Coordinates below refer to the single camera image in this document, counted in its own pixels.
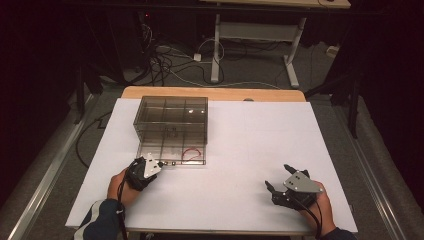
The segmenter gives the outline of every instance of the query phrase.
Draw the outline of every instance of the table leg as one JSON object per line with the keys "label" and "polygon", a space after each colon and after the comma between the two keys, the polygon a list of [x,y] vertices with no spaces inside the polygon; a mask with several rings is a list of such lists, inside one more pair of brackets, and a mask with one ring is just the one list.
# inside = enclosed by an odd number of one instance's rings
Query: table leg
{"label": "table leg", "polygon": [[211,70],[211,82],[217,83],[219,82],[219,30],[221,24],[221,16],[219,14],[216,15],[215,20],[215,42],[214,42],[214,52],[212,59],[212,70]]}
{"label": "table leg", "polygon": [[287,74],[289,76],[290,85],[292,88],[299,88],[299,81],[297,81],[296,72],[294,71],[293,67],[293,59],[296,54],[297,46],[299,45],[300,37],[303,33],[303,28],[305,27],[306,18],[300,19],[299,25],[296,30],[296,34],[294,36],[292,46],[290,49],[290,55],[284,56],[284,63],[286,66]]}

